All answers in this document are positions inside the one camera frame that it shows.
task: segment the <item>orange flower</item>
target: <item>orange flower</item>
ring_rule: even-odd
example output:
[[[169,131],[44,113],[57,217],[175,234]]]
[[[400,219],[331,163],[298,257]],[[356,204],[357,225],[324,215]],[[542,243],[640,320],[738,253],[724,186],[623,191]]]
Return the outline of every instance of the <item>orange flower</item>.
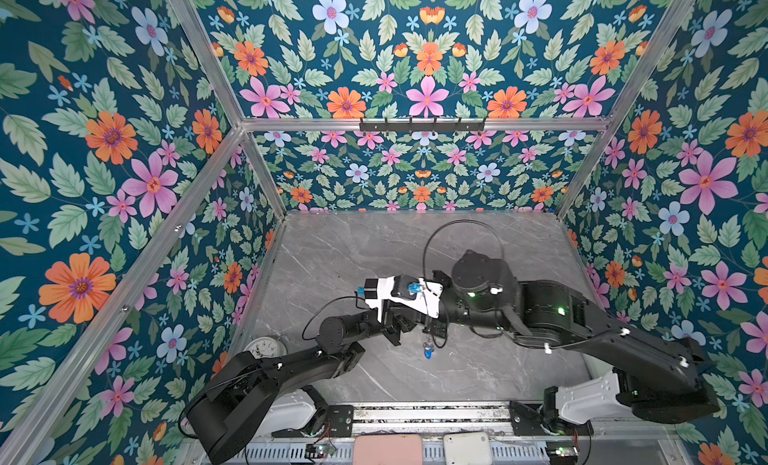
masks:
[[[229,293],[235,293],[237,287],[240,287],[241,278],[243,278],[243,267],[236,261],[233,261],[224,274],[224,290]]]
[[[528,98],[523,90],[518,92],[518,87],[510,86],[506,93],[499,90],[493,96],[494,100],[488,102],[489,117],[492,119],[516,119],[520,113],[528,106],[528,102],[523,102]]]
[[[763,265],[768,268],[768,257],[763,257]],[[768,270],[765,268],[757,268],[755,270],[754,281],[757,285],[763,286],[763,288],[757,292],[757,295],[763,298],[765,303],[768,303]]]
[[[554,189],[550,186],[543,186],[541,189],[536,189],[531,193],[531,198],[534,202],[546,202],[550,200],[554,195]]]
[[[613,287],[621,287],[624,284],[624,277],[626,276],[627,272],[624,270],[624,267],[616,261],[612,261],[608,264],[608,267],[605,268],[605,278],[608,279],[608,283]]]
[[[646,110],[632,123],[632,130],[629,132],[630,150],[643,155],[648,149],[654,148],[659,141],[657,134],[661,134],[661,115],[654,110]]]
[[[768,112],[757,110],[754,116],[752,112],[739,117],[739,123],[733,124],[728,129],[730,138],[725,141],[725,148],[733,149],[731,152],[737,157],[746,153],[748,157],[754,157],[760,153],[760,146],[768,146]]]
[[[216,359],[216,362],[214,362],[214,375],[219,373],[224,367],[224,364],[226,363],[226,356],[227,353],[223,351],[221,352],[221,355],[219,355],[219,357]]]
[[[165,431],[167,429],[168,429],[168,422],[162,422],[160,425],[158,425],[158,428],[154,429],[154,433],[152,433],[152,440],[156,442],[163,440],[163,437],[165,437]]]
[[[253,76],[266,74],[266,69],[270,68],[269,62],[264,58],[264,52],[261,48],[254,48],[251,42],[235,45],[235,60],[239,60],[237,65],[241,69]]]
[[[408,55],[408,46],[405,44],[400,44],[397,47],[395,47],[395,55],[400,58]]]
[[[592,66],[592,74],[607,74],[619,66],[619,60],[624,58],[625,53],[626,50],[622,40],[618,43],[616,40],[611,40],[605,47],[598,48],[598,51],[594,53],[594,57],[589,62]]]
[[[269,230],[266,233],[266,241],[264,242],[264,246],[266,247],[267,250],[269,250],[270,247],[272,246],[272,241],[274,240],[274,238],[275,238],[275,230],[274,229]]]
[[[435,42],[427,42],[416,54],[416,59],[418,60],[416,65],[418,69],[424,72],[424,75],[432,75],[435,73],[435,70],[440,70],[442,52],[438,50]]]
[[[219,148],[219,142],[221,142],[219,120],[211,115],[209,110],[197,110],[194,113],[194,119],[192,131],[197,134],[197,145],[205,149],[206,153],[213,153]]]
[[[328,95],[328,111],[333,113],[334,119],[361,119],[366,103],[360,98],[357,90],[350,92],[350,89],[341,86],[338,92],[333,91]]]
[[[45,278],[54,284],[40,287],[40,305],[56,304],[48,316],[64,323],[74,313],[74,323],[80,324],[94,317],[94,308],[109,298],[107,290],[114,289],[114,273],[107,273],[109,264],[101,257],[91,262],[87,253],[73,253],[69,256],[69,267],[57,261],[45,272]]]
[[[464,44],[456,42],[451,48],[451,53],[454,57],[464,57],[467,54],[467,48]]]
[[[418,187],[415,192],[413,192],[413,198],[417,201],[424,203],[427,200],[429,200],[429,194],[432,193],[429,191],[426,187]]]
[[[221,17],[222,20],[227,22],[228,24],[231,24],[235,21],[235,12],[233,12],[231,9],[228,9],[226,7],[219,7],[218,9],[219,17]]]
[[[699,452],[699,461],[704,465],[734,465],[734,459],[727,453],[715,445],[710,443],[709,446],[706,443],[699,445],[701,451]]]
[[[299,203],[312,202],[312,193],[304,187],[293,187],[290,191],[290,196]]]
[[[629,21],[630,22],[637,22],[639,19],[641,19],[645,15],[645,11],[648,10],[648,7],[645,5],[639,5],[632,9],[631,12],[629,12]]]
[[[446,10],[442,7],[424,7],[418,11],[418,16],[425,24],[439,24],[446,17]]]
[[[89,120],[85,128],[90,132],[85,136],[85,142],[91,149],[96,149],[96,156],[104,162],[115,165],[123,163],[124,159],[129,159],[134,155],[131,150],[139,147],[139,142],[134,138],[136,130],[134,126],[125,123],[125,117],[114,113],[114,116],[107,111],[99,112],[98,122]]]

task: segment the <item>wire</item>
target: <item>wire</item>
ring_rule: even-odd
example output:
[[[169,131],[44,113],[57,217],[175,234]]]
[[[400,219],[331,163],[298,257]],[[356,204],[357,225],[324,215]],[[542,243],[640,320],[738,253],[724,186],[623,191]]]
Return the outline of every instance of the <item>wire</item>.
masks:
[[[354,299],[355,299],[355,303],[357,303],[357,295],[345,295],[345,296],[343,296],[343,297],[334,298],[333,300],[329,301],[328,303],[326,303],[325,305],[323,305],[322,307],[320,307],[320,310],[316,311],[316,312],[315,312],[315,315],[313,315],[313,316],[312,316],[312,318],[310,318],[310,321],[308,321],[308,322],[306,323],[306,325],[304,325],[304,330],[302,330],[302,331],[301,331],[301,338],[302,338],[302,340],[305,340],[305,341],[311,341],[311,340],[314,340],[314,337],[312,337],[312,338],[307,338],[307,337],[305,337],[305,336],[304,336],[304,334],[306,334],[306,329],[310,327],[310,324],[312,323],[312,320],[314,320],[314,319],[315,319],[315,317],[317,317],[318,315],[320,315],[320,313],[321,313],[323,310],[325,310],[325,309],[326,309],[326,307],[327,307],[328,305],[331,305],[333,302],[336,302],[336,301],[339,301],[339,300],[343,300],[344,298],[354,298]]]

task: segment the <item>metal grating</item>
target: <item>metal grating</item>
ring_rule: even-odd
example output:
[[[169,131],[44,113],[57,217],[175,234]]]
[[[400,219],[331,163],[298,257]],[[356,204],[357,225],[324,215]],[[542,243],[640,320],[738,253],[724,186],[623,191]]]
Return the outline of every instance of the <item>metal grating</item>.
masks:
[[[246,463],[245,452],[248,453],[248,463],[255,465],[279,465],[283,463],[312,463],[309,458],[304,458],[304,450],[308,442],[300,443],[250,443],[243,452],[238,453],[227,463],[241,465]],[[354,441],[334,441],[336,453],[324,460],[315,460],[316,463],[351,463]],[[442,447],[442,441],[425,441],[423,444],[424,463],[435,465],[446,462]],[[524,463],[525,465],[548,465],[549,458],[544,442],[520,442],[504,443],[491,441],[491,452],[494,465]]]

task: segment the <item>white alarm clock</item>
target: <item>white alarm clock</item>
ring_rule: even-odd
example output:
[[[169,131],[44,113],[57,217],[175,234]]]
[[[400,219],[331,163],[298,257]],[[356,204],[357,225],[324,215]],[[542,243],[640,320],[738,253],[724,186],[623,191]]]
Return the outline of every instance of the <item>white alarm clock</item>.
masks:
[[[255,358],[272,358],[286,355],[288,351],[286,346],[276,338],[258,337],[245,347]]]

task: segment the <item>gray marble surface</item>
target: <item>gray marble surface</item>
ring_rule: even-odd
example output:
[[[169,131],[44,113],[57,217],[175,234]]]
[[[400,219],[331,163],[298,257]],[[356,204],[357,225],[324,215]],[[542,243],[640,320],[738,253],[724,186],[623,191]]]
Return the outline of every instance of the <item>gray marble surface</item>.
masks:
[[[334,297],[353,295],[366,278],[402,273],[420,276],[422,247],[440,225],[474,219],[493,226],[504,241],[505,258],[520,280],[549,278],[591,293],[583,269],[553,214],[531,212],[322,213],[287,219],[264,300],[251,335],[279,337],[288,351],[314,345],[301,331],[312,314]],[[498,256],[498,243],[481,226],[449,226],[432,240],[427,270],[450,272],[466,249]],[[357,313],[354,301],[328,307],[323,317]],[[540,399],[546,387],[586,381],[581,354],[519,347],[500,337],[473,335],[451,325],[448,345],[431,360],[423,355],[420,327],[393,347],[384,337],[362,342],[366,349],[350,373],[316,386],[328,401],[457,401]]]

